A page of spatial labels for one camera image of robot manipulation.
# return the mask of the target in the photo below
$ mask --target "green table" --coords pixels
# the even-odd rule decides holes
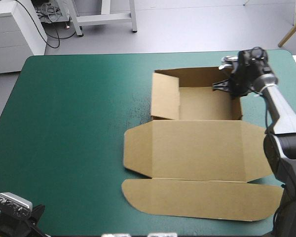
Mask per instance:
[[[218,66],[237,52],[36,56],[27,60],[0,118],[0,192],[13,192],[46,211],[51,235],[177,232],[261,235],[271,217],[235,222],[155,216],[132,208],[121,183],[123,134],[149,121],[155,69]],[[280,89],[296,111],[296,64],[269,52]],[[243,119],[264,126],[263,99],[242,98]],[[279,184],[273,176],[256,183]]]

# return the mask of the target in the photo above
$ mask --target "gray floor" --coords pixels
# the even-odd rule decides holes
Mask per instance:
[[[99,12],[100,1],[75,0],[81,15]],[[84,27],[84,37],[62,40],[45,54],[105,54],[278,49],[292,27],[294,0],[136,0],[138,32],[130,24]],[[112,0],[112,12],[129,10],[128,0]],[[61,36],[70,35],[59,24]],[[49,33],[52,28],[46,27]],[[49,40],[56,45],[57,41]],[[296,34],[284,49],[296,54]],[[0,75],[0,115],[18,73]]]

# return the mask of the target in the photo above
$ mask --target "cardboard box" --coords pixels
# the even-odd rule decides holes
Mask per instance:
[[[125,180],[136,209],[159,215],[256,221],[274,214],[283,190],[247,182],[272,174],[264,129],[241,121],[240,99],[212,91],[217,68],[157,70],[151,122],[125,133]]]
[[[227,79],[217,67],[156,70],[152,74],[152,119],[239,120],[240,98],[213,91]]]

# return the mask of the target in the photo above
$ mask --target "black cable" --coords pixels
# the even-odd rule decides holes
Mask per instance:
[[[66,40],[66,39],[69,39],[69,38],[71,38],[72,36],[74,36],[74,35],[75,35],[75,32],[73,32],[73,34],[70,35],[70,36],[68,36],[68,37],[62,37],[62,38],[58,38],[58,37],[51,36],[51,35],[48,34],[48,33],[46,33],[46,34],[47,34],[49,37],[54,38],[54,39]]]
[[[46,14],[44,14],[44,13],[42,13],[42,12],[40,12],[40,11],[37,11],[36,13],[37,13],[37,14],[41,14],[41,17],[40,17],[40,18],[45,17],[46,19],[49,19],[48,16],[47,16]],[[72,36],[75,35],[75,32],[73,32],[73,34],[70,35],[70,36],[68,36],[68,37],[55,37],[55,36],[52,36],[52,35],[48,34],[47,32],[45,32],[45,33],[46,33],[49,37],[51,37],[51,38],[54,38],[54,39],[60,39],[60,40],[66,40],[66,39],[69,39],[69,38],[71,38]]]
[[[22,3],[20,3],[19,0],[15,0],[15,1],[18,2],[18,3],[19,3],[19,4],[20,4],[20,5],[26,10],[26,12],[28,13],[28,15],[30,16],[31,20],[33,21],[33,23],[34,23],[34,25],[35,25],[35,27],[36,27],[36,29],[37,29],[37,31],[38,31],[40,37],[43,39],[43,41],[44,41],[49,47],[51,47],[51,48],[59,48],[59,46],[60,46],[60,39],[58,39],[58,45],[57,45],[57,46],[52,46],[52,45],[50,45],[49,43],[47,43],[47,41],[46,41],[46,40],[44,39],[44,37],[41,35],[41,33],[40,33],[40,31],[39,31],[39,29],[38,29],[38,27],[37,27],[37,25],[36,25],[36,23],[35,23],[33,17],[32,17],[31,14],[29,13],[29,11],[26,9],[26,7],[25,7]],[[54,29],[55,29],[55,31],[56,31],[56,34],[57,34],[57,36],[58,36],[58,38],[59,38],[58,31],[57,31],[57,29],[56,29],[56,27],[55,27],[55,25],[54,25],[53,22],[52,22],[52,25],[53,25],[53,27],[54,27]]]

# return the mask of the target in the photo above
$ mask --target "cabinet drawer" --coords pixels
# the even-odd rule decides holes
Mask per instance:
[[[25,60],[32,55],[28,45],[0,48],[0,73],[21,71]]]
[[[0,17],[0,32],[19,31],[19,26],[13,16]]]
[[[27,42],[20,31],[0,33],[0,48],[27,45]]]

